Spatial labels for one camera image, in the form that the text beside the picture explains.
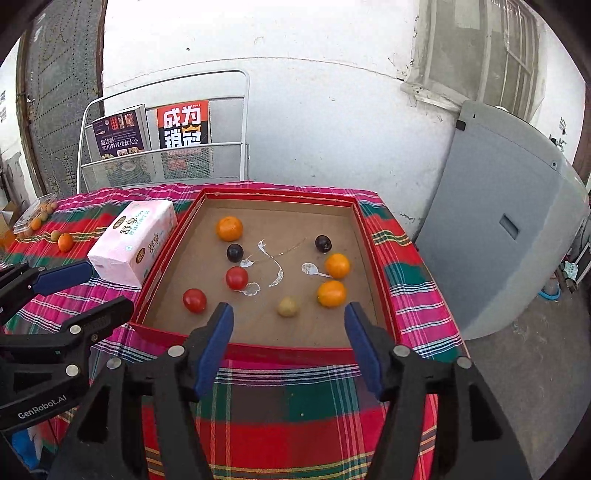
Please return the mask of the orange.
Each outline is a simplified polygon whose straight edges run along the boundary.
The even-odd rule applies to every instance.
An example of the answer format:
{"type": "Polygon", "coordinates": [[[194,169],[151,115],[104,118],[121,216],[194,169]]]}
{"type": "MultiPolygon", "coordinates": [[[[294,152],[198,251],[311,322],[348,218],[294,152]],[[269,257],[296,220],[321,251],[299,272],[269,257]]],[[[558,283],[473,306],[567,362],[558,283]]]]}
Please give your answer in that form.
{"type": "Polygon", "coordinates": [[[317,290],[317,300],[325,308],[336,308],[346,302],[346,286],[338,280],[322,283],[317,290]]]}
{"type": "Polygon", "coordinates": [[[59,235],[57,240],[58,249],[62,253],[69,252],[74,245],[74,240],[71,234],[64,232],[59,235]]]}
{"type": "Polygon", "coordinates": [[[242,221],[235,216],[221,218],[215,226],[217,237],[224,242],[235,242],[242,238],[242,221]]]}
{"type": "Polygon", "coordinates": [[[325,260],[325,271],[336,280],[344,279],[351,272],[351,261],[341,253],[329,255],[325,260]]]}

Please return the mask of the large red tomato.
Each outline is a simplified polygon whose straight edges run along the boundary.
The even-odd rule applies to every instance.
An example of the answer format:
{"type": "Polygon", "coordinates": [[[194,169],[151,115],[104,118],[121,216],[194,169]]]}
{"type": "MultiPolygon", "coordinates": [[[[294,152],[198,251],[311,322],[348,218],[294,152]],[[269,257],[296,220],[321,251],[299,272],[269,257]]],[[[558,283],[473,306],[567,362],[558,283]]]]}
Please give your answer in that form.
{"type": "Polygon", "coordinates": [[[187,289],[183,293],[183,305],[191,313],[200,314],[204,312],[207,307],[207,299],[205,294],[197,288],[187,289]]]}

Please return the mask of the small red tomato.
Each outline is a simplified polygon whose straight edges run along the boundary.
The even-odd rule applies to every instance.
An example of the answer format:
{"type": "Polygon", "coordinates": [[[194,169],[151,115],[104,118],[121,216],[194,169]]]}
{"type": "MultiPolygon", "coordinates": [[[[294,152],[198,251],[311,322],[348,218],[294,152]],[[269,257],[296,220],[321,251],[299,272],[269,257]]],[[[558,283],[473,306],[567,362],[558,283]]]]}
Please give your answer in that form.
{"type": "Polygon", "coordinates": [[[242,267],[231,267],[225,273],[225,283],[231,290],[242,291],[249,284],[249,273],[242,267]]]}

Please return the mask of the dark plum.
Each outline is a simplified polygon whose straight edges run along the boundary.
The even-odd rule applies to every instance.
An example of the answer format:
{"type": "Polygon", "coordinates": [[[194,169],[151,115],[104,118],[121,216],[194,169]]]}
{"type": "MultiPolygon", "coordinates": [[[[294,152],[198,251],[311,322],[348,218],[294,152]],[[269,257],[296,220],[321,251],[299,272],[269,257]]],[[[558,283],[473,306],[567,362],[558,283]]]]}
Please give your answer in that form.
{"type": "Polygon", "coordinates": [[[315,237],[315,248],[325,254],[332,250],[332,241],[327,235],[321,234],[315,237]]]}
{"type": "Polygon", "coordinates": [[[243,255],[245,255],[245,252],[243,251],[242,245],[239,245],[238,243],[232,243],[226,249],[226,257],[228,257],[228,260],[232,263],[239,263],[242,261],[243,255]]]}

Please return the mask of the yellow-green round fruit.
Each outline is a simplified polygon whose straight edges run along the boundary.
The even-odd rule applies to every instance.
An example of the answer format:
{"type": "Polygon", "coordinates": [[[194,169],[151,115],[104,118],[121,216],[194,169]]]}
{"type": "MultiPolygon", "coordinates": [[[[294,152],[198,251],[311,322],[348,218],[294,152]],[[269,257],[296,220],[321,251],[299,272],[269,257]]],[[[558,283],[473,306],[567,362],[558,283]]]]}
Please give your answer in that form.
{"type": "Polygon", "coordinates": [[[297,299],[293,296],[283,297],[276,306],[277,314],[283,318],[293,318],[297,316],[298,311],[300,311],[300,305],[298,305],[297,299]]]}

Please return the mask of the clear plastic fruit container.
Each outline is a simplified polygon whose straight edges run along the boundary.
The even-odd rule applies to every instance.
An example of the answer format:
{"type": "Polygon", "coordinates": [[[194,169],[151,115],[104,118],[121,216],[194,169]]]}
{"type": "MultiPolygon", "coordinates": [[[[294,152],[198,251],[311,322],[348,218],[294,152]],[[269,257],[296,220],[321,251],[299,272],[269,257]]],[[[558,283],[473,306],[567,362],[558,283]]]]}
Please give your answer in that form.
{"type": "Polygon", "coordinates": [[[48,220],[52,213],[57,209],[57,195],[50,193],[35,200],[21,215],[13,226],[15,235],[24,234],[33,231],[32,223],[39,219],[40,223],[48,220]]]}

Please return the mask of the cardboard box on shelf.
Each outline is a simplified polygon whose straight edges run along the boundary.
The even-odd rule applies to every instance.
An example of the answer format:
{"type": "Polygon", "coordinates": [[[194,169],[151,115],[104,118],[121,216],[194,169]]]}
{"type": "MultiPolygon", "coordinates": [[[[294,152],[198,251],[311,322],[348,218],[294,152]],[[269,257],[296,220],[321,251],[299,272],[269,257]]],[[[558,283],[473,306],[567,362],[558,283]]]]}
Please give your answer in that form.
{"type": "Polygon", "coordinates": [[[14,225],[21,216],[21,205],[14,201],[8,202],[0,215],[0,249],[5,253],[16,240],[14,225]]]}

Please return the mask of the pink tissue pack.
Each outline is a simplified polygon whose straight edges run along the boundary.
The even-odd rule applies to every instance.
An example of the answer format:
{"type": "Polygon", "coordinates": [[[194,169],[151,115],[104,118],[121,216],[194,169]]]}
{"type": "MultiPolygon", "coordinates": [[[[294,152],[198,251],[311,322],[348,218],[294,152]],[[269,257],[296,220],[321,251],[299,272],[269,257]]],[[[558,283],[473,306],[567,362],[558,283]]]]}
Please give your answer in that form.
{"type": "Polygon", "coordinates": [[[92,246],[88,260],[102,280],[139,288],[176,224],[171,201],[133,201],[92,246]]]}

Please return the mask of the plaid tablecloth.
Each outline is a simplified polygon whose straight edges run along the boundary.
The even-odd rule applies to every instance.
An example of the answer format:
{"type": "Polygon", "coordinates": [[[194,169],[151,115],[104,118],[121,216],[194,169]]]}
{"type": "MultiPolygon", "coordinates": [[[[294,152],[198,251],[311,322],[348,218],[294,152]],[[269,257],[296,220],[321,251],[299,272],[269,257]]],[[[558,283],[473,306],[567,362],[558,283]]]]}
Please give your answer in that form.
{"type": "MultiPolygon", "coordinates": [[[[425,358],[453,361],[465,344],[416,246],[380,196],[367,190],[283,186],[334,192],[361,200],[394,307],[396,336],[425,358]]],[[[57,267],[83,258],[132,201],[169,200],[182,216],[200,186],[168,184],[105,188],[60,201],[48,223],[16,240],[5,264],[57,267]],[[50,240],[67,232],[73,248],[50,240]]],[[[356,366],[287,364],[226,358],[211,395],[195,410],[205,454],[218,479],[359,479],[377,445],[386,409],[370,394],[356,366]]]]}

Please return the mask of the dark blue cookbook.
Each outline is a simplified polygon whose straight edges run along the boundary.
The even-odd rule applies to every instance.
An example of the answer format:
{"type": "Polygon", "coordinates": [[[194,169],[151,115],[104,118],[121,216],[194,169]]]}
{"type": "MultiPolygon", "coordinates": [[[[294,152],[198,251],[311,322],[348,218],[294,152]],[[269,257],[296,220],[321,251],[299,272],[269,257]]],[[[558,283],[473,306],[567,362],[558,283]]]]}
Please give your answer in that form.
{"type": "Polygon", "coordinates": [[[101,161],[98,171],[111,186],[147,183],[150,156],[139,156],[151,149],[145,105],[103,116],[87,128],[88,140],[96,144],[92,161],[101,161]]]}

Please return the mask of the studded metal door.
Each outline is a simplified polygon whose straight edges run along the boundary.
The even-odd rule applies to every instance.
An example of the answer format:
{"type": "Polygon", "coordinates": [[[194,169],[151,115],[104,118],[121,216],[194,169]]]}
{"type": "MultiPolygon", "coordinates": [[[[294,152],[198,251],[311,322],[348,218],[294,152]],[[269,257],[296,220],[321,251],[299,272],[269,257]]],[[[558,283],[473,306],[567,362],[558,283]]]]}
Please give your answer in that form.
{"type": "Polygon", "coordinates": [[[106,7],[100,0],[52,1],[20,38],[17,118],[38,195],[76,194],[82,115],[103,95],[106,7]]]}

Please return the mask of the white metal magazine rack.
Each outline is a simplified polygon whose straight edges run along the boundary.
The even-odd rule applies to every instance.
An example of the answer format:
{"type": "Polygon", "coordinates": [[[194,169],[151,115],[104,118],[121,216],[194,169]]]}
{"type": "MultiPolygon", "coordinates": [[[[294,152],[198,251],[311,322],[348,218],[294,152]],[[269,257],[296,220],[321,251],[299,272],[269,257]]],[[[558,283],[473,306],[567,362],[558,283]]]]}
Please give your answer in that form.
{"type": "Polygon", "coordinates": [[[249,73],[225,68],[91,101],[79,130],[77,192],[247,179],[249,93],[249,73]]]}

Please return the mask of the grey plastic cabinet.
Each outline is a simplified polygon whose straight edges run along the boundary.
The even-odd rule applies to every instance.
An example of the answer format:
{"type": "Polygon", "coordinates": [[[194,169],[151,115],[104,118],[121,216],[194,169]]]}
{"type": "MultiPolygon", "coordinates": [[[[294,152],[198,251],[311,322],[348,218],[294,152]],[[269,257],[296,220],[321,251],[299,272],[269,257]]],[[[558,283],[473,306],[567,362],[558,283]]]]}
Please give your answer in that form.
{"type": "Polygon", "coordinates": [[[416,241],[462,337],[521,315],[588,214],[586,188],[554,143],[510,113],[464,102],[416,241]]]}

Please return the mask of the red cardboard box tray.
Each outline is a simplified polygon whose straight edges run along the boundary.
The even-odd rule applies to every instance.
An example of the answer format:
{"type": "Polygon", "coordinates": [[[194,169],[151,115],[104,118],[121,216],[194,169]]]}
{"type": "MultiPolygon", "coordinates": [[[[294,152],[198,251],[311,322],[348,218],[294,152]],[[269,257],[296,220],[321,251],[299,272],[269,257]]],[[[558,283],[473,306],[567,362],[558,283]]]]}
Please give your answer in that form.
{"type": "Polygon", "coordinates": [[[218,303],[235,314],[228,358],[287,364],[353,362],[346,336],[345,308],[325,308],[317,290],[329,274],[327,256],[315,248],[324,234],[335,253],[346,255],[351,272],[342,279],[346,299],[358,302],[370,322],[396,332],[389,282],[372,238],[365,204],[334,192],[280,188],[205,188],[180,218],[154,263],[137,299],[131,326],[145,341],[163,349],[179,343],[204,326],[218,303]],[[215,226],[221,218],[242,221],[242,238],[224,242],[215,226]],[[226,257],[232,243],[242,245],[239,263],[226,257]],[[242,291],[228,288],[225,273],[239,266],[249,273],[242,291]],[[183,305],[183,293],[200,289],[204,312],[183,305]],[[283,318],[276,306],[293,296],[300,311],[283,318]]]}

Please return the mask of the window with metal bars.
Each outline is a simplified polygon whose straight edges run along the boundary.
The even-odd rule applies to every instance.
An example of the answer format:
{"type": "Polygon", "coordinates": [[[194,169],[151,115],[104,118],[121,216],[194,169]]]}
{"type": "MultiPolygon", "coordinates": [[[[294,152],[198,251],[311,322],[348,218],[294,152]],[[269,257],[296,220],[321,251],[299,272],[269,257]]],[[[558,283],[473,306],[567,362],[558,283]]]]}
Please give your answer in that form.
{"type": "Polygon", "coordinates": [[[539,22],[524,1],[419,3],[403,89],[458,111],[468,100],[529,121],[537,109],[539,22]]]}

